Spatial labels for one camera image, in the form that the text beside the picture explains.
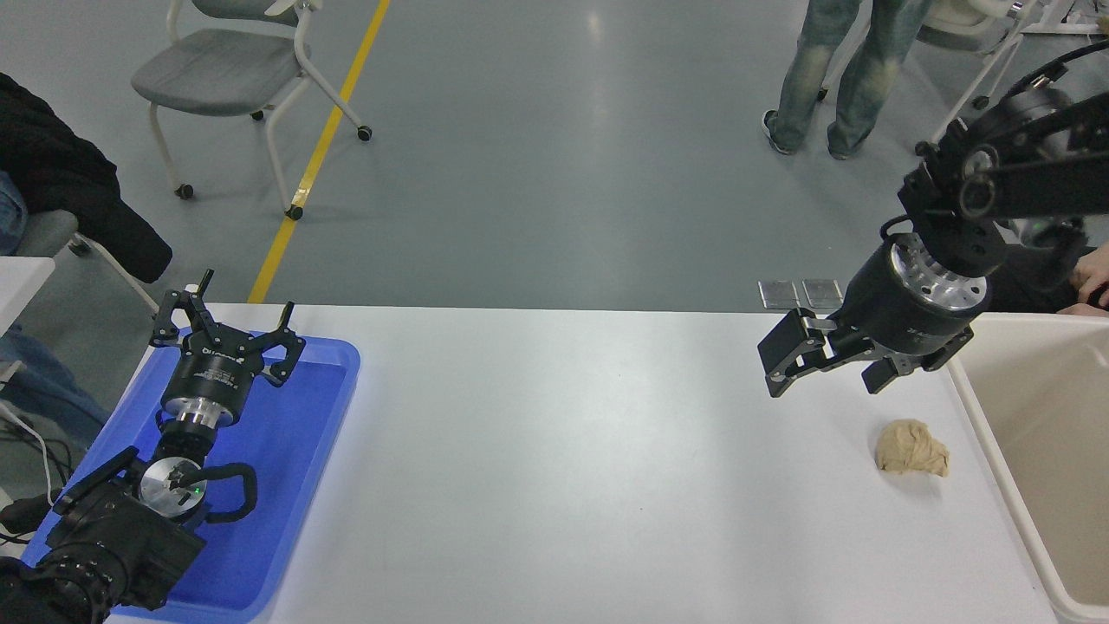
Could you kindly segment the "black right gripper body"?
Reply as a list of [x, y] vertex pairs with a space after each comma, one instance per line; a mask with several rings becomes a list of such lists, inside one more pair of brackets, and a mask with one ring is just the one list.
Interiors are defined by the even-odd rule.
[[922, 244], [883, 244], [849, 282], [840, 320], [892, 352], [927, 355], [985, 309], [985, 276], [945, 269]]

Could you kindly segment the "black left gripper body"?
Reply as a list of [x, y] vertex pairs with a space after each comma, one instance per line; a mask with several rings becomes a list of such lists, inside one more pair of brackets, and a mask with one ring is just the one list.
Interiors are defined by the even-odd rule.
[[258, 352], [238, 348], [230, 337], [213, 345], [208, 335], [187, 335], [163, 393], [163, 408], [175, 410], [186, 400], [205, 399], [226, 410], [242, 410], [264, 360]]

